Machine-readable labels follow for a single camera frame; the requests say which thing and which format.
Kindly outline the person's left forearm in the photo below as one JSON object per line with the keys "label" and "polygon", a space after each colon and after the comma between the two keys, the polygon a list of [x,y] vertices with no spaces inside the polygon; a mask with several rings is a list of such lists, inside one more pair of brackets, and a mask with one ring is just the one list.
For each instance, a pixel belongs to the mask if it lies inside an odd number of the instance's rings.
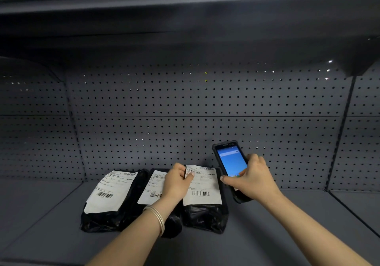
{"label": "person's left forearm", "polygon": [[160,198],[85,266],[143,266],[177,204]]}

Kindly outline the person's right hand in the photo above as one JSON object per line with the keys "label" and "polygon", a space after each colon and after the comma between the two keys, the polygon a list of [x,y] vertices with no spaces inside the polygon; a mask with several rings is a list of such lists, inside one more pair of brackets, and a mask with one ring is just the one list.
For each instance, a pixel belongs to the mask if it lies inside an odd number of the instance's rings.
{"label": "person's right hand", "polygon": [[249,155],[247,168],[239,176],[239,187],[233,187],[263,206],[282,203],[286,197],[279,190],[263,157]]}

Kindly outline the person's right forearm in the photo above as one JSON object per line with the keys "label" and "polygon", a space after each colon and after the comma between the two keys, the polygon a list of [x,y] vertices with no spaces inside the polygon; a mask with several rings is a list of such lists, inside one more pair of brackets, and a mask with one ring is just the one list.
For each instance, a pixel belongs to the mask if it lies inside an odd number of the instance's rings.
{"label": "person's right forearm", "polygon": [[257,200],[286,229],[312,266],[372,266],[280,191]]}

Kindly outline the dark grey metal shelf board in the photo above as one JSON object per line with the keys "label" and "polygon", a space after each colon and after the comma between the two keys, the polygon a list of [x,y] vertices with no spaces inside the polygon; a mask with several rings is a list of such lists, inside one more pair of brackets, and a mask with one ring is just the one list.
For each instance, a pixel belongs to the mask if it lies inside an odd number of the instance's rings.
{"label": "dark grey metal shelf board", "polygon": [[[79,266],[118,233],[79,229],[85,201],[96,182],[0,180],[0,265]],[[286,190],[299,208],[374,266],[380,238],[333,196]],[[308,266],[286,230],[256,201],[237,204],[226,195],[229,219],[222,235],[183,227],[173,239],[159,238],[146,266]]]}

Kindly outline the black parcel with white label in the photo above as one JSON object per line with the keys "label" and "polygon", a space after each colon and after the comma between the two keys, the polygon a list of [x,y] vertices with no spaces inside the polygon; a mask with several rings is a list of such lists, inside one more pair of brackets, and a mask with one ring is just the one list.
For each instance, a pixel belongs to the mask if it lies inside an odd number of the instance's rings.
{"label": "black parcel with white label", "polygon": [[229,210],[220,181],[220,170],[189,164],[185,167],[186,176],[194,173],[194,178],[183,198],[183,225],[223,234]]}
{"label": "black parcel with white label", "polygon": [[122,231],[137,216],[134,209],[149,179],[149,170],[112,171],[96,185],[81,214],[87,233]]}
{"label": "black parcel with white label", "polygon": [[[165,176],[169,171],[170,169],[151,170],[145,189],[143,190],[140,198],[137,201],[137,204],[135,205],[138,214],[142,213],[142,210],[145,208],[145,206],[152,205],[162,196]],[[165,221],[165,230],[162,238],[172,239],[182,232],[182,222],[180,217],[182,206],[183,203],[181,201],[176,205],[174,210]]]}

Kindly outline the person's left hand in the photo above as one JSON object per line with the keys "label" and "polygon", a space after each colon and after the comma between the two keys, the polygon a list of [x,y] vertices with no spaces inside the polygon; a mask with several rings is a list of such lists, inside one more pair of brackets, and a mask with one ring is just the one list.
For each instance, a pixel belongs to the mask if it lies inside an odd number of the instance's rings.
{"label": "person's left hand", "polygon": [[190,187],[190,185],[184,185],[186,175],[186,167],[180,163],[175,163],[165,175],[161,198],[178,204],[186,196]]}

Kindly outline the black handheld scanner phone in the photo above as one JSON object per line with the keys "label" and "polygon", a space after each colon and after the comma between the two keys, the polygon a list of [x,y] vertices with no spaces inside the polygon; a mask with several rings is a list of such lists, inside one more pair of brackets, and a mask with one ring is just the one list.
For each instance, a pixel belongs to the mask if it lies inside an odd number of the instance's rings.
{"label": "black handheld scanner phone", "polygon": [[248,159],[242,152],[238,141],[230,140],[213,144],[212,150],[223,175],[239,177],[247,168]]}

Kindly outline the dark grey overhead shelf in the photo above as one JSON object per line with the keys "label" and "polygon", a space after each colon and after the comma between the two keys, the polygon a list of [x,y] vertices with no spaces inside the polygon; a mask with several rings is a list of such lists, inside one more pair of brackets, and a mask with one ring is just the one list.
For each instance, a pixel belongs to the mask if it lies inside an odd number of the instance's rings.
{"label": "dark grey overhead shelf", "polygon": [[380,60],[380,0],[0,0],[0,51],[155,47],[362,75]]}

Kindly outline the dark grey pegboard back panel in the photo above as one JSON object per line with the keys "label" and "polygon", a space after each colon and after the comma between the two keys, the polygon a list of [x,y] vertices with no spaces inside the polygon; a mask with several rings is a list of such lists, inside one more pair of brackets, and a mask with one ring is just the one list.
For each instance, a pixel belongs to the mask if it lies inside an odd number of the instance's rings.
{"label": "dark grey pegboard back panel", "polygon": [[380,77],[332,59],[153,62],[126,55],[0,64],[0,177],[99,181],[112,170],[218,167],[212,145],[264,156],[282,189],[336,185],[344,123],[378,115]]}

